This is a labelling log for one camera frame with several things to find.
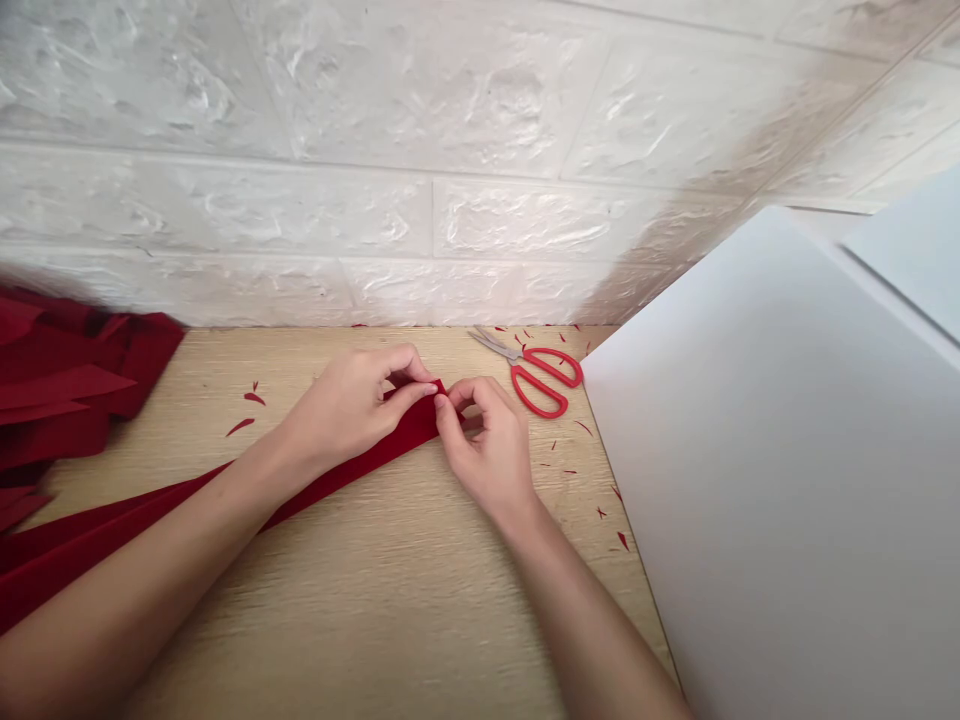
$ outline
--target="wooden table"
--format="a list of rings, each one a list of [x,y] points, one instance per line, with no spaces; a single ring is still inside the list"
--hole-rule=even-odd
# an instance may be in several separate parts
[[[509,328],[503,338],[526,340],[523,331]],[[580,358],[588,342],[596,347],[613,328],[527,331],[530,342]],[[143,413],[116,428],[106,453],[57,463],[47,483],[56,500],[31,524],[236,457],[283,417],[334,354],[404,341],[417,345],[448,386],[491,375],[509,387],[507,363],[463,328],[194,330]],[[266,407],[243,399],[255,381]],[[530,415],[537,490],[672,674],[586,395],[556,385],[570,398],[567,414]],[[225,437],[247,417],[255,423]],[[126,714],[549,718],[562,716],[562,708],[508,556],[433,440],[254,540],[165,650]]]

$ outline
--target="red scissors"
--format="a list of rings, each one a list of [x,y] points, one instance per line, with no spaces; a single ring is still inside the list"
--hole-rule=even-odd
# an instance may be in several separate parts
[[[520,358],[523,358],[527,362],[536,365],[541,370],[545,370],[546,372],[550,373],[567,387],[577,387],[583,382],[583,369],[580,367],[580,363],[566,353],[560,352],[559,350],[554,350],[553,348],[527,348],[523,352],[520,352],[519,350],[513,350],[508,348],[506,345],[497,342],[493,335],[488,333],[482,327],[478,325],[474,325],[474,327],[479,331],[480,335],[469,333],[470,337],[483,343],[494,352],[500,353],[507,359],[507,362],[510,363],[510,377],[513,379],[513,388],[517,391],[517,395],[520,396],[520,399],[523,401],[524,405],[533,410],[540,417],[545,417],[548,420],[558,418],[567,411],[567,406],[570,405],[570,401],[556,390],[551,388],[549,385],[545,385],[541,380],[537,379],[533,373],[523,367],[520,364]],[[560,358],[573,368],[573,377],[567,375],[565,372],[563,372],[563,370],[547,364],[545,361],[538,358],[536,353],[553,355]],[[526,380],[544,395],[556,400],[560,407],[552,412],[538,408],[530,401],[530,398],[524,394],[523,390],[520,389],[520,378]]]

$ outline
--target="person's left hand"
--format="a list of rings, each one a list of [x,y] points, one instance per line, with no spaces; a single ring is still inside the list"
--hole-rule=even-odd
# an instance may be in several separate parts
[[[435,379],[410,343],[350,350],[327,365],[274,433],[313,480],[393,432],[411,405],[436,393]],[[398,388],[386,402],[384,380]]]

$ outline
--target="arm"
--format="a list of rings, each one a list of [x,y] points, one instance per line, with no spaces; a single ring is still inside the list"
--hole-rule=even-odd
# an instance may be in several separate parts
[[[383,402],[383,380],[403,386]],[[284,502],[368,450],[426,394],[412,345],[335,359],[219,476],[0,638],[0,717],[95,716],[129,691]]]
[[[523,410],[491,378],[438,396],[450,466],[510,549],[574,718],[692,718],[680,691],[537,497]],[[479,406],[468,440],[455,413]]]

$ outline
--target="textured white wall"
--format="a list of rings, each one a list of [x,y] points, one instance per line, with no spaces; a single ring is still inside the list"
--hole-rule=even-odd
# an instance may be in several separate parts
[[[193,325],[611,323],[960,162],[960,0],[6,0],[0,279]]]

